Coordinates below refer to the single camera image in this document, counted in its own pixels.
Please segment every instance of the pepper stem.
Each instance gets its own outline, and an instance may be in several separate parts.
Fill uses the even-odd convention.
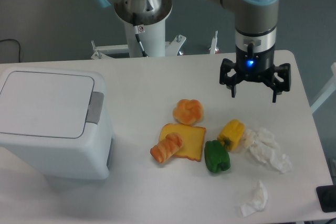
[[[227,146],[230,146],[231,145],[231,141],[229,139],[225,139],[224,140],[224,144],[227,145]]]

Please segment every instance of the yellow bell pepper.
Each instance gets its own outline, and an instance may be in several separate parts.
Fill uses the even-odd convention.
[[[228,150],[233,151],[239,144],[245,126],[237,119],[233,119],[222,129],[217,140]]]

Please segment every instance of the metal bracket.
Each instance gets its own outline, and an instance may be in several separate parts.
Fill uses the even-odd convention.
[[[165,55],[182,55],[183,53],[180,51],[181,47],[187,40],[186,37],[182,35],[177,35],[172,42],[165,43]],[[92,50],[93,55],[91,59],[112,59],[107,55],[115,55],[115,54],[127,54],[129,52],[128,45],[115,45],[115,46],[102,46],[96,47],[95,42],[92,40]]]

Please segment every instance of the green bell pepper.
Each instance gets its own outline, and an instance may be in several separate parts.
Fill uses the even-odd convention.
[[[212,173],[219,173],[230,168],[229,154],[218,140],[205,143],[204,159],[206,167]]]

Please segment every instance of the blue led light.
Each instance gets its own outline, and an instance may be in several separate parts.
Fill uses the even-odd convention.
[[[253,60],[248,60],[248,61],[246,62],[246,65],[247,65],[249,68],[252,67],[253,64],[254,64],[254,61],[253,61]]]

